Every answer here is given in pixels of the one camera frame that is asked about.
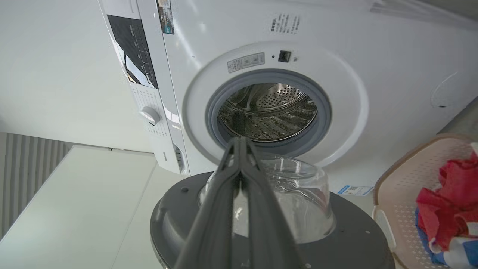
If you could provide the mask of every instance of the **white washing machine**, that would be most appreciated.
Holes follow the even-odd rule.
[[[373,186],[478,95],[474,22],[412,0],[100,4],[176,173],[215,170],[247,136],[323,167],[332,191]]]

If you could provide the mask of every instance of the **plastic basket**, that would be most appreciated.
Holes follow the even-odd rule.
[[[415,199],[423,187],[439,184],[438,172],[447,160],[468,158],[471,141],[456,134],[441,134],[398,160],[378,180],[373,219],[384,231],[396,261],[406,269],[439,269],[425,251],[415,227]]]

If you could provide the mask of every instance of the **washer door opening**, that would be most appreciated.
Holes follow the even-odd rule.
[[[287,70],[244,73],[223,84],[209,106],[209,131],[223,147],[247,137],[261,151],[298,156],[327,133],[331,108],[322,88]]]

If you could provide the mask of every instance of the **stainless steel drum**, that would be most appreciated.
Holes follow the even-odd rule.
[[[218,116],[237,136],[256,142],[277,142],[302,132],[317,116],[317,106],[296,87],[262,83],[231,95]]]

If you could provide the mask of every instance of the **sticker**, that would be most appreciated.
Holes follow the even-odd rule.
[[[296,34],[299,30],[300,16],[280,13],[271,23],[271,32],[282,34]]]
[[[367,195],[373,187],[362,187],[362,186],[345,186],[339,190],[338,194],[347,194],[347,195],[358,195],[365,196]]]
[[[174,34],[173,12],[170,0],[158,0],[159,19],[163,34]]]
[[[265,64],[264,53],[256,53],[228,61],[229,73],[258,65]]]

